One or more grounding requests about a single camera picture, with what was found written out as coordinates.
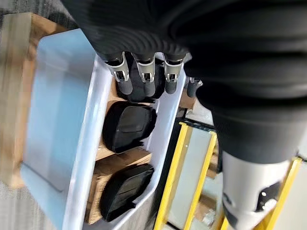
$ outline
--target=cardboard box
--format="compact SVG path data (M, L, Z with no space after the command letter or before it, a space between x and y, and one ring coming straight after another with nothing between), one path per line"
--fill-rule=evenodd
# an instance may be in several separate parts
M204 222L207 226L211 226L215 220L216 200L209 196L201 194L198 201L194 217Z

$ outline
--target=yellow metal frame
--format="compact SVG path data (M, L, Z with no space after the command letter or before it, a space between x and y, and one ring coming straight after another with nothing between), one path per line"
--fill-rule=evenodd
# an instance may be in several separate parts
M154 230L162 229L162 227L167 222L167 219L165 217L167 216L168 201L171 197L171 192L173 190L173 183L175 181L177 167L179 165L180 155L181 155L181 152L184 146L184 142L185 142L185 138L186 138L188 128L189 128L189 126L185 123L180 122L180 124L181 124L181 130L180 130L177 145L175 148L173 160L172 160L172 163L169 169L161 204L160 204L159 211L158 211L158 216L157 216L157 219L154 225Z
M213 154L213 149L214 149L214 146L215 146L215 143L216 143L216 133L213 132L213 131L210 131L210 133L211 133L211 139L210 139L209 147L207 149L205 161L203 163L202 170L201 170L201 175L200 175L200 178L198 180L196 191L195 191L195 194L194 194L191 206L190 206L188 218L186 220L186 224L185 224L183 230L189 230L190 227L191 227L191 223L192 223L193 218L194 218L196 206L197 206L198 201L200 199L202 187L203 187L203 184L205 182L206 174L207 174L207 171L208 171L208 168L209 168L210 159L211 159L212 154Z
M167 222L167 217L168 217L168 207L170 206L172 202L172 193L176 191L177 185L176 185L176 179L178 179L178 176L181 173L181 167L180 167L180 159L183 159L182 154L183 154L183 148L185 146L185 143L187 142L187 139L189 141L189 131L191 131L193 128L188 126L185 123L180 122L181 130L179 134L179 138L177 141L176 149L174 152L174 156L172 159L172 163L170 166L170 170L168 173L167 181L165 184L161 204L159 207L158 211L158 216L154 225L154 230L161 230L162 227L166 224ZM204 159L204 165L201 170L200 178L194 193L194 197L190 206L190 210L188 213L188 217L185 223L184 230L188 230L191 226L193 217L194 217L194 212L198 203L198 200L201 195L201 190L203 183L205 181L206 173L209 168L210 164L210 159L213 153L213 149L216 143L216 133L215 132L210 132L211 133L211 139L209 143L209 147L207 150L206 157Z

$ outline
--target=white wall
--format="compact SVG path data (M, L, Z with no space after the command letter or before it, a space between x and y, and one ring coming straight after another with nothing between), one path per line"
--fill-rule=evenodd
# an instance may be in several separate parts
M307 158L307 130L299 146L300 155ZM279 215L274 230L307 229L307 163L302 163Z

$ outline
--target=ribbed black material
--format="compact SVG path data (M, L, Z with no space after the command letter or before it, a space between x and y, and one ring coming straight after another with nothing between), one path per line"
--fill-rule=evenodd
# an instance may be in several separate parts
M63 2L102 58L191 52L186 74L202 80L196 95L229 154L295 154L307 121L307 0Z

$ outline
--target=black fabric cover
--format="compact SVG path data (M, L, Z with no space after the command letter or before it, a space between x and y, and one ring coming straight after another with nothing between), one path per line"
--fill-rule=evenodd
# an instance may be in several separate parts
M114 220L129 209L133 201L147 187L154 168L149 164L131 166L115 173L107 182L100 199L100 213L107 222Z
M103 141L106 147L119 154L142 145L154 129L156 112L153 108L129 102L114 103L105 118Z

